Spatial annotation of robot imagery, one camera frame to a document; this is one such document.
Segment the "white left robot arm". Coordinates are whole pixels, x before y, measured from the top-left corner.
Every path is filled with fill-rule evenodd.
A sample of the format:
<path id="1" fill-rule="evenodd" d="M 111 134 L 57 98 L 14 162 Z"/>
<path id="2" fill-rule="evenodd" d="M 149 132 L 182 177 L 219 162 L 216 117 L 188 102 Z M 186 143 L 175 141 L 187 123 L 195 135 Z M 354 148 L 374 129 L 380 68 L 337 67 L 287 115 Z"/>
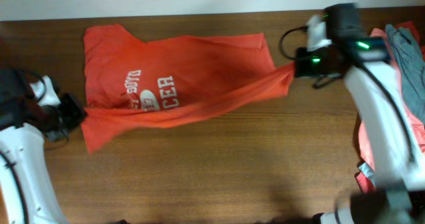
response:
<path id="1" fill-rule="evenodd" d="M 1 193 L 10 223 L 67 223 L 44 158 L 44 142 L 69 138 L 87 113 L 49 76 L 1 71 Z"/>

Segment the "orange printed t-shirt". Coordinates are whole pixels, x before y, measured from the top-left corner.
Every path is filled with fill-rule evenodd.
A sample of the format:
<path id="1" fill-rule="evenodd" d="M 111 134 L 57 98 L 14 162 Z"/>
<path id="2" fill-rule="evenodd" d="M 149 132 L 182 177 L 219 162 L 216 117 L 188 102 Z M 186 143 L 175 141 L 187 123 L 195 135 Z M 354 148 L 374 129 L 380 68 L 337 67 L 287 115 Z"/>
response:
<path id="1" fill-rule="evenodd" d="M 295 66 L 276 67 L 262 33 L 144 42 L 119 24 L 84 34 L 89 152 L 136 128 L 200 122 L 285 96 Z"/>

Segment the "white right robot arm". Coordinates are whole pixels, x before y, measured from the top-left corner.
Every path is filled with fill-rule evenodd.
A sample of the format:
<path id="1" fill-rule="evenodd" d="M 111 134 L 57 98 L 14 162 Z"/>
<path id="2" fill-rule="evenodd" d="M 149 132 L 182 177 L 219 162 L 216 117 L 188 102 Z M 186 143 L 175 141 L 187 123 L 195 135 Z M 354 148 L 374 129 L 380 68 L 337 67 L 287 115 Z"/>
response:
<path id="1" fill-rule="evenodd" d="M 375 187 L 352 194 L 321 223 L 423 223 L 424 156 L 414 137 L 385 41 L 367 36 L 352 3 L 325 8 L 305 26 L 307 45 L 297 52 L 296 76 L 315 88 L 342 79 L 367 129 Z"/>

